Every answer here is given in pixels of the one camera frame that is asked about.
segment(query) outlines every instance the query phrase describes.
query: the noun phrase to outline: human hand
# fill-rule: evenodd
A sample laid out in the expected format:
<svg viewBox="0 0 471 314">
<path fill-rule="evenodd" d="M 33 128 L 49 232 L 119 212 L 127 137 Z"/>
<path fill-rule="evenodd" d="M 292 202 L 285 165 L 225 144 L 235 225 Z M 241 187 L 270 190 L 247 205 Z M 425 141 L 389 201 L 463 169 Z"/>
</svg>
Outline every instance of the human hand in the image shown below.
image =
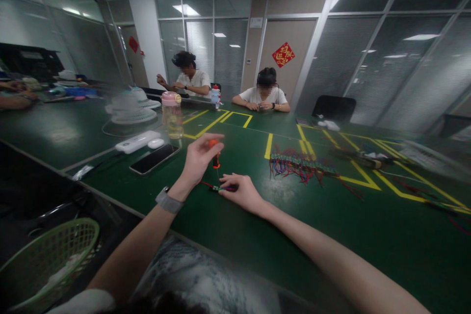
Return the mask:
<svg viewBox="0 0 471 314">
<path fill-rule="evenodd" d="M 244 210 L 257 216 L 261 216 L 266 208 L 267 201 L 262 199 L 249 176 L 232 173 L 224 174 L 219 181 L 223 182 L 221 188 L 237 186 L 237 191 L 219 190 L 219 195 L 239 205 Z"/>
<path fill-rule="evenodd" d="M 263 101 L 262 103 L 259 104 L 261 109 L 272 109 L 273 104 L 267 101 Z"/>
<path fill-rule="evenodd" d="M 185 88 L 185 85 L 181 82 L 178 82 L 178 81 L 174 82 L 173 86 L 176 87 L 176 88 L 182 88 L 182 89 Z"/>
<path fill-rule="evenodd" d="M 224 135 L 205 133 L 195 142 L 189 144 L 181 178 L 190 183 L 192 187 L 201 181 L 209 162 L 224 148 L 224 144 L 221 142 L 210 148 L 209 141 L 222 138 Z"/>
<path fill-rule="evenodd" d="M 257 103 L 247 103 L 245 105 L 247 108 L 249 108 L 250 110 L 259 110 L 259 105 Z"/>
<path fill-rule="evenodd" d="M 157 74 L 157 83 L 162 86 L 167 84 L 167 82 L 165 82 L 165 79 L 163 78 L 161 74 Z"/>
</svg>

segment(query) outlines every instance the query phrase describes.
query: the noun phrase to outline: watch strap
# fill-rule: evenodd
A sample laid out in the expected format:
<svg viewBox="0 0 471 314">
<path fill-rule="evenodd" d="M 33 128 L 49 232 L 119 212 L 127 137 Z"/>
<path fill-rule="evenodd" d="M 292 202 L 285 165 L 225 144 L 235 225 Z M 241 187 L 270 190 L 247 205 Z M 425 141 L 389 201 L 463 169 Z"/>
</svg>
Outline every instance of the watch strap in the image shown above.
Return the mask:
<svg viewBox="0 0 471 314">
<path fill-rule="evenodd" d="M 159 193 L 159 195 L 157 195 L 156 202 L 164 210 L 173 214 L 177 214 L 178 211 L 180 211 L 180 209 L 183 207 L 184 203 L 172 199 L 170 196 L 168 196 L 168 190 L 170 190 L 169 187 L 164 187 Z"/>
</svg>

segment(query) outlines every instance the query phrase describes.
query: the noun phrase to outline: white shirt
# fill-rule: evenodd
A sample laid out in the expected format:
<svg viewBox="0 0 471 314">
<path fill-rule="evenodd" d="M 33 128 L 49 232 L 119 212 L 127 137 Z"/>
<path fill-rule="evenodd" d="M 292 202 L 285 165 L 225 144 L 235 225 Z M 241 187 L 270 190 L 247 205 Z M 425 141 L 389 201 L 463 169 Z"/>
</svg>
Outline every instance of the white shirt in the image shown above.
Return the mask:
<svg viewBox="0 0 471 314">
<path fill-rule="evenodd" d="M 256 87 L 249 88 L 247 91 L 242 92 L 239 96 L 247 102 L 250 103 L 262 103 L 262 98 L 260 97 L 260 93 L 257 92 Z M 275 104 L 285 104 L 288 103 L 285 97 L 285 93 L 281 90 L 281 88 L 275 87 L 271 90 L 270 95 L 266 99 L 267 102 L 275 103 Z"/>
<path fill-rule="evenodd" d="M 207 95 L 199 95 L 194 92 L 191 92 L 189 90 L 185 90 L 185 93 L 189 94 L 190 96 L 197 96 L 197 97 L 202 97 L 202 98 L 211 98 L 211 82 L 209 81 L 209 75 L 205 73 L 202 70 L 196 70 L 195 75 L 190 78 L 185 75 L 184 73 L 181 73 L 178 76 L 177 82 L 183 83 L 185 86 L 194 86 L 194 87 L 203 87 L 203 86 L 208 86 L 209 87 L 209 93 Z"/>
</svg>

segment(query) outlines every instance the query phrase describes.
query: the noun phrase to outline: water bottle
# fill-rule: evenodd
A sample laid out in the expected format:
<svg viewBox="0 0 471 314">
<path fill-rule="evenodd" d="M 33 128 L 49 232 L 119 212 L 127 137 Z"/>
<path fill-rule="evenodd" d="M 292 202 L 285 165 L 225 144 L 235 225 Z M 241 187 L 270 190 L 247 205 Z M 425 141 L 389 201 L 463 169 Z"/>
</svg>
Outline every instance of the water bottle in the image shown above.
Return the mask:
<svg viewBox="0 0 471 314">
<path fill-rule="evenodd" d="M 182 97 L 171 91 L 162 93 L 162 123 L 167 126 L 168 137 L 180 139 L 183 137 L 183 116 L 180 103 Z"/>
<path fill-rule="evenodd" d="M 221 104 L 221 91 L 218 85 L 214 85 L 211 90 L 211 103 L 216 106 L 216 109 L 219 109 L 219 105 Z"/>
</svg>

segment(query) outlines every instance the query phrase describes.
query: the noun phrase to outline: green workbench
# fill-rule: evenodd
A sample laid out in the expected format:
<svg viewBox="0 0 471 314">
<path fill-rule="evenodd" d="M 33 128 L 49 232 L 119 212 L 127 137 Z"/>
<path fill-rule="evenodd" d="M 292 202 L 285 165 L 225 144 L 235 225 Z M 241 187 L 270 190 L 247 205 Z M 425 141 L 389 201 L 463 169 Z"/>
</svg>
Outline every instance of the green workbench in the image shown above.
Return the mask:
<svg viewBox="0 0 471 314">
<path fill-rule="evenodd" d="M 114 155 L 107 151 L 120 139 L 105 136 L 107 120 L 103 102 L 38 106 L 30 111 L 2 113 L 0 138 L 23 153 L 73 175 L 80 161 L 97 164 Z M 470 237 L 455 228 L 441 211 L 377 172 L 335 160 L 335 169 L 348 185 L 363 193 L 364 201 L 351 194 L 336 178 L 315 178 L 307 185 L 297 176 L 270 175 L 269 154 L 295 148 L 330 158 L 331 148 L 399 154 L 397 139 L 417 135 L 379 130 L 354 124 L 341 132 L 301 127 L 293 113 L 257 113 L 226 103 L 221 111 L 184 110 L 185 138 L 174 141 L 182 150 L 151 173 L 140 176 L 129 169 L 150 149 L 143 148 L 103 163 L 82 183 L 92 191 L 129 211 L 146 215 L 165 185 L 171 185 L 184 166 L 185 148 L 204 132 L 225 134 L 219 158 L 222 173 L 249 175 L 263 198 L 303 222 L 344 244 L 398 282 L 433 313 L 463 313 L 471 305 Z M 158 131 L 164 133 L 165 127 Z M 471 204 L 468 185 L 434 175 L 420 168 L 392 166 L 389 172 L 423 183 L 444 203 Z M 216 184 L 216 172 L 208 168 L 203 181 Z M 230 261 L 243 265 L 267 280 L 310 302 L 320 301 L 325 281 L 317 267 L 281 232 L 263 220 L 198 185 L 175 219 L 172 230 Z"/>
</svg>

